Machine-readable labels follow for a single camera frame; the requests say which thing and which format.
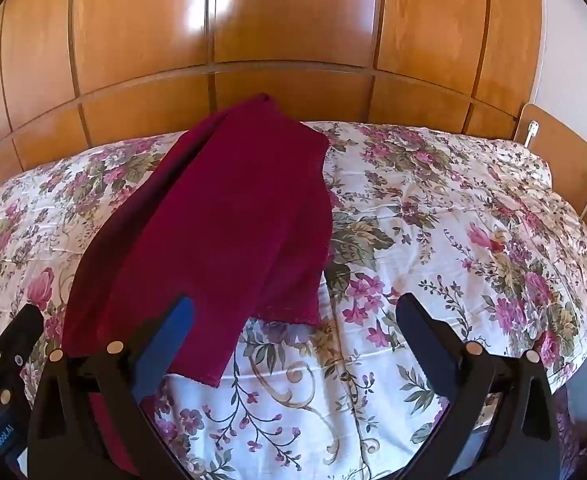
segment mattress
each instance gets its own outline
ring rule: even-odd
[[[587,228],[544,161],[505,140],[307,124],[331,142],[321,325],[249,319],[219,388],[164,377],[154,421],[196,478],[368,480],[404,466],[446,406],[396,324],[404,292],[491,353],[536,349],[552,390],[587,357]],[[45,318],[22,374],[30,399],[84,250],[180,134],[93,148],[1,187],[0,333],[27,301]]]

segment bedsheet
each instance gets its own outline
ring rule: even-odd
[[[396,324],[407,291],[490,352],[536,349],[552,390],[587,356],[587,229],[542,160],[504,140],[307,124],[331,142],[322,323],[248,320],[218,389],[164,377],[156,427],[197,478],[368,480],[404,466],[446,406]],[[1,187],[0,333],[26,301],[45,317],[23,372],[31,399],[84,249],[180,134],[93,148]]]

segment silver bolt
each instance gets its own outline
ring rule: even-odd
[[[54,363],[57,363],[63,357],[64,357],[64,352],[62,350],[60,350],[59,348],[49,354],[49,359],[51,361],[53,361]]]
[[[483,351],[482,345],[475,341],[469,341],[465,345],[465,348],[471,355],[480,355]]]
[[[11,392],[9,390],[2,390],[0,393],[0,402],[8,404],[11,401]]]
[[[106,347],[106,351],[110,354],[119,354],[124,349],[124,343],[122,341],[111,341]]]
[[[540,355],[535,350],[527,350],[525,355],[527,356],[527,359],[532,363],[540,362]]]

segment wooden board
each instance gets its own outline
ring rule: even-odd
[[[539,124],[538,135],[529,149],[547,161],[553,190],[569,202],[578,214],[587,204],[587,142],[536,105],[528,104],[518,122],[516,142],[525,143],[531,121]]]

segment bed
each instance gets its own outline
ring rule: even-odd
[[[446,406],[396,325],[404,292],[490,352],[536,349],[552,390],[587,357],[587,227],[543,159],[509,140],[307,124],[331,143],[321,326],[250,319],[218,389],[164,377],[155,424],[196,478],[371,479],[404,466]],[[31,399],[83,251],[182,134],[92,148],[0,187],[0,333],[26,301],[45,317],[23,372]]]

